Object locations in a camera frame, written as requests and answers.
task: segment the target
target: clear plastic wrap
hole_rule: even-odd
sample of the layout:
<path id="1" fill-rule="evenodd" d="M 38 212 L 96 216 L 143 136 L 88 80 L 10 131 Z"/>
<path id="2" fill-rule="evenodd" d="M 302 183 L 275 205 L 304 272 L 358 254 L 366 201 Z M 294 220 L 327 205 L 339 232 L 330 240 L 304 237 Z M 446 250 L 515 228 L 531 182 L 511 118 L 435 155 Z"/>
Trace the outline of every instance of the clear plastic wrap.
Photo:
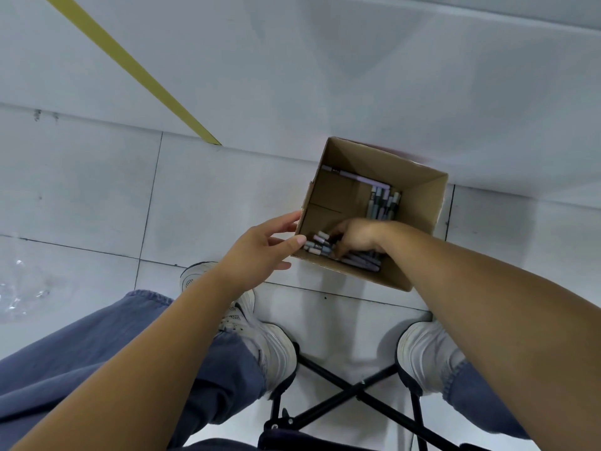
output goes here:
<path id="1" fill-rule="evenodd" d="M 54 306 L 56 279 L 28 259 L 26 241 L 2 237 L 0 324 L 36 316 Z"/>

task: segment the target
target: foot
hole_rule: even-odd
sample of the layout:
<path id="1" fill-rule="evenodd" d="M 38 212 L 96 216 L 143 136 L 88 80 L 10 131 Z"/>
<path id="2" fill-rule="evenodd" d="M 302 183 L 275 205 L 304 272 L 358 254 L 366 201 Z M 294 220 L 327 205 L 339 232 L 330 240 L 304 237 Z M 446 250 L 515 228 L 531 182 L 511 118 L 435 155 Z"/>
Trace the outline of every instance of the foot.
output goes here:
<path id="1" fill-rule="evenodd" d="M 192 281 L 214 267 L 216 262 L 198 263 L 180 276 L 180 287 L 186 289 Z M 254 315 L 255 293 L 246 291 L 229 306 L 219 329 L 237 333 L 257 359 L 265 377 L 267 392 L 273 391 L 296 369 L 296 351 L 292 341 L 275 324 L 263 323 Z"/>
<path id="2" fill-rule="evenodd" d="M 435 321 L 411 325 L 398 341 L 397 359 L 426 395 L 442 393 L 465 356 L 440 322 Z"/>

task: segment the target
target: yellow tape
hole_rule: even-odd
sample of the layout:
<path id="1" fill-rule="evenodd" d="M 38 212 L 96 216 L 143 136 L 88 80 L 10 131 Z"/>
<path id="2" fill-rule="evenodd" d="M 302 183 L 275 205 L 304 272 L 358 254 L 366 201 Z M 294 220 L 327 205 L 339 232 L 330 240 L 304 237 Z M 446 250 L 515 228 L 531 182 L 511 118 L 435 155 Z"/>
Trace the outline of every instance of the yellow tape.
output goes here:
<path id="1" fill-rule="evenodd" d="M 69 19 L 82 33 L 104 50 L 109 57 L 142 84 L 161 103 L 188 125 L 192 131 L 207 143 L 221 145 L 207 129 L 200 124 L 157 80 L 132 57 L 109 33 L 103 29 L 75 0 L 47 0 L 61 14 Z"/>

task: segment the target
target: cardboard box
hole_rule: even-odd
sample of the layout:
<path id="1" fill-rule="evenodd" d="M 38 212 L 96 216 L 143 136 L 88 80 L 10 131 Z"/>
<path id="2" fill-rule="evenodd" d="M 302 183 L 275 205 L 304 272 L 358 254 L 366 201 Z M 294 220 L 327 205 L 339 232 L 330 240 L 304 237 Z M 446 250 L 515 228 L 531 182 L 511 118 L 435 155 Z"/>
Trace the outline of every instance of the cardboard box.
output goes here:
<path id="1" fill-rule="evenodd" d="M 309 184 L 297 234 L 306 235 L 310 239 L 318 231 L 327 232 L 344 219 L 365 217 L 372 186 L 321 170 L 322 164 L 387 183 L 392 189 L 401 191 L 395 220 L 430 235 L 434 232 L 448 174 L 375 147 L 330 137 L 315 179 Z M 390 288 L 402 291 L 411 291 L 413 288 L 409 279 L 389 257 L 383 258 L 380 272 L 358 269 L 305 250 L 297 251 L 294 257 Z"/>

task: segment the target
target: jeans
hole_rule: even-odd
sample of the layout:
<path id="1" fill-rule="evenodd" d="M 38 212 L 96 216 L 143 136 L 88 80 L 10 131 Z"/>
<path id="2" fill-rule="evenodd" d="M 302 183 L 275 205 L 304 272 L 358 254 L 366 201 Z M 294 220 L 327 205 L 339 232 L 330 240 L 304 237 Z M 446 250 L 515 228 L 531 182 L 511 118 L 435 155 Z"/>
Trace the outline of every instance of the jeans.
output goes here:
<path id="1" fill-rule="evenodd" d="M 0 450 L 9 449 L 172 302 L 137 290 L 0 361 Z M 205 357 L 169 449 L 247 451 L 232 440 L 182 448 L 206 424 L 221 424 L 265 393 L 265 379 L 242 339 L 220 331 Z M 447 383 L 444 398 L 477 426 L 526 438 L 513 416 L 469 363 Z"/>

